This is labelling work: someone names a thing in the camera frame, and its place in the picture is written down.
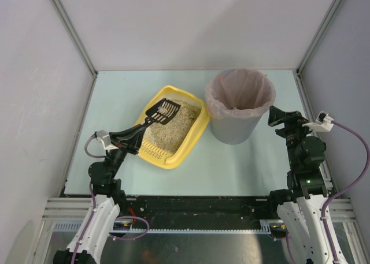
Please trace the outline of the black slotted litter scoop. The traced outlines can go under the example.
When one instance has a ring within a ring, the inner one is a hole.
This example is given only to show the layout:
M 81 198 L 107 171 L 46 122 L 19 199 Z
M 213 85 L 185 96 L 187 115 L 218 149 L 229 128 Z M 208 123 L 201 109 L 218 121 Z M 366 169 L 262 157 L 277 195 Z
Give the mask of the black slotted litter scoop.
M 153 123 L 166 125 L 177 115 L 180 108 L 178 103 L 163 98 L 145 111 L 146 117 L 142 126 L 147 128 Z

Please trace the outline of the white litter clump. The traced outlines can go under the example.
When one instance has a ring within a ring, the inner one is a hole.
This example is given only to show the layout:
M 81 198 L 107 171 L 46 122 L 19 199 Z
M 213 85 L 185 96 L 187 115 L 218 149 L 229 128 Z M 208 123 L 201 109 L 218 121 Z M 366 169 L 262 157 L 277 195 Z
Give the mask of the white litter clump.
M 158 108 L 157 112 L 158 112 L 159 114 L 161 114 L 161 115 L 166 115 L 166 114 L 167 114 L 167 112 L 168 112 L 168 109 L 167 109 L 167 108 L 165 108 L 165 107 L 160 106 L 160 107 Z

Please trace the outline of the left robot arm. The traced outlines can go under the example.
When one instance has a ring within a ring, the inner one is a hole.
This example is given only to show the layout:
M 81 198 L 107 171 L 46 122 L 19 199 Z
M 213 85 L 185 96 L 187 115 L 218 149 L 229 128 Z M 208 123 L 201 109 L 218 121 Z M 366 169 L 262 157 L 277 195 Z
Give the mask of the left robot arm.
M 101 130 L 86 141 L 85 153 L 96 159 L 88 169 L 91 204 L 77 234 L 66 249 L 55 253 L 53 263 L 100 263 L 103 247 L 116 221 L 142 221 L 145 231 L 149 231 L 146 219 L 130 213 L 121 180 L 115 178 L 126 156 L 138 154 L 148 127 L 149 123 L 145 122 L 121 132 Z

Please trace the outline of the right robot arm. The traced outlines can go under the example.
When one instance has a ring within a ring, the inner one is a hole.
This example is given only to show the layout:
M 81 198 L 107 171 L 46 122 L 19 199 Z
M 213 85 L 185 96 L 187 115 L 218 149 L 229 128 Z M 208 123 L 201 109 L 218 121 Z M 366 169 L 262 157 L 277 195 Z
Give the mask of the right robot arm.
M 333 119 L 321 112 L 309 122 L 299 111 L 269 108 L 268 125 L 286 141 L 290 170 L 287 189 L 272 191 L 272 211 L 283 221 L 288 236 L 286 247 L 293 263 L 347 263 L 332 223 L 329 193 L 320 165 L 326 144 L 312 132 L 329 132 Z

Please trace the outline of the grey trash bin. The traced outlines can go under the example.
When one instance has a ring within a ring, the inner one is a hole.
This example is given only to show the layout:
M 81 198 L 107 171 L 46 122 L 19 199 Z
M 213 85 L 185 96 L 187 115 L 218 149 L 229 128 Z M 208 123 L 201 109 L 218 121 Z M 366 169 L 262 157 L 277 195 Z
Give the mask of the grey trash bin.
M 261 117 L 241 120 L 236 118 L 215 119 L 210 116 L 211 130 L 216 139 L 225 144 L 241 144 L 250 137 Z

